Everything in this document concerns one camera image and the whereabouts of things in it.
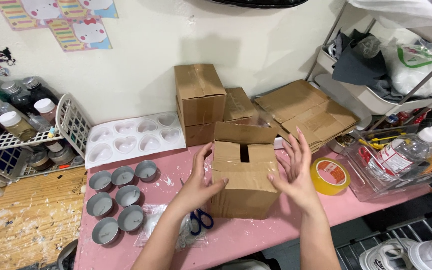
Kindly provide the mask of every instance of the white wall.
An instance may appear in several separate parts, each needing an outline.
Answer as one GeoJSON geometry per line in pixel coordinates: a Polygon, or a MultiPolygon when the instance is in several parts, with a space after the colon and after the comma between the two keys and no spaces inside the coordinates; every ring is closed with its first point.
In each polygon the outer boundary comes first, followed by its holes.
{"type": "Polygon", "coordinates": [[[206,0],[115,0],[119,19],[103,18],[113,49],[70,53],[49,29],[14,32],[0,14],[0,49],[9,47],[17,60],[7,80],[41,77],[73,94],[99,124],[175,110],[174,65],[213,63],[225,87],[248,95],[304,78],[342,1],[258,10],[206,0]]]}

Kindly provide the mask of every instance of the tape roll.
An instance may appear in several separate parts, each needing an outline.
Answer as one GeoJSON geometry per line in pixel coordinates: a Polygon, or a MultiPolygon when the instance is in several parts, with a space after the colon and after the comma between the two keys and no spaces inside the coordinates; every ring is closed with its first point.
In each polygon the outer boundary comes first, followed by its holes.
{"type": "Polygon", "coordinates": [[[316,191],[324,195],[336,195],[351,183],[348,170],[336,160],[326,157],[315,160],[311,165],[310,175],[316,191]]]}

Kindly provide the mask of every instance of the hand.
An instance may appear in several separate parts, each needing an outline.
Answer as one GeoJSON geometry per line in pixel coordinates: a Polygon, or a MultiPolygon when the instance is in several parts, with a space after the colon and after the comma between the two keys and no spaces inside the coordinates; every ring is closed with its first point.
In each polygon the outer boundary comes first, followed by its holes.
{"type": "Polygon", "coordinates": [[[222,181],[216,181],[216,183],[209,186],[205,184],[205,159],[213,152],[211,150],[212,146],[213,143],[211,142],[196,152],[192,160],[191,175],[168,205],[168,207],[174,207],[175,211],[181,211],[182,215],[186,215],[204,205],[213,195],[222,190],[229,181],[228,178],[224,178],[222,181]]]}
{"type": "Polygon", "coordinates": [[[285,141],[283,142],[290,163],[287,163],[282,157],[276,156],[277,161],[286,171],[287,181],[274,177],[271,173],[267,177],[277,190],[286,193],[294,200],[303,213],[311,213],[314,210],[321,210],[322,205],[309,170],[311,149],[301,130],[298,128],[297,131],[300,143],[291,134],[289,135],[289,142],[292,148],[285,141]]]}

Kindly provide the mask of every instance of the forearm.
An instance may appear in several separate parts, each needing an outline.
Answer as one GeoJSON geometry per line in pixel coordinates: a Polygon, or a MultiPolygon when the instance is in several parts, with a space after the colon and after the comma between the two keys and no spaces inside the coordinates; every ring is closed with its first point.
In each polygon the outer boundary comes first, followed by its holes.
{"type": "Polygon", "coordinates": [[[172,209],[171,204],[168,205],[131,270],[170,268],[183,217],[178,210],[172,209]]]}
{"type": "Polygon", "coordinates": [[[303,213],[299,240],[301,270],[341,270],[322,206],[303,213]]]}

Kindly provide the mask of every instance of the blue scissors handle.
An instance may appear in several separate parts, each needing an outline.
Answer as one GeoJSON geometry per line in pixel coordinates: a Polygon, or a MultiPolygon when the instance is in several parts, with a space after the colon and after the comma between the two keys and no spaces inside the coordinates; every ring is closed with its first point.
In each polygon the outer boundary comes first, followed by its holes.
{"type": "Polygon", "coordinates": [[[189,218],[191,221],[196,220],[198,223],[198,231],[197,232],[191,231],[191,234],[193,236],[198,236],[201,233],[201,226],[206,228],[206,229],[211,229],[211,228],[213,228],[213,225],[215,224],[213,221],[213,218],[207,212],[204,212],[203,210],[201,210],[199,208],[196,209],[196,212],[198,213],[197,216],[196,216],[194,211],[191,212],[189,215],[189,218]],[[201,219],[202,216],[208,217],[209,220],[211,221],[211,224],[209,224],[209,225],[204,224],[203,220],[201,219]]]}

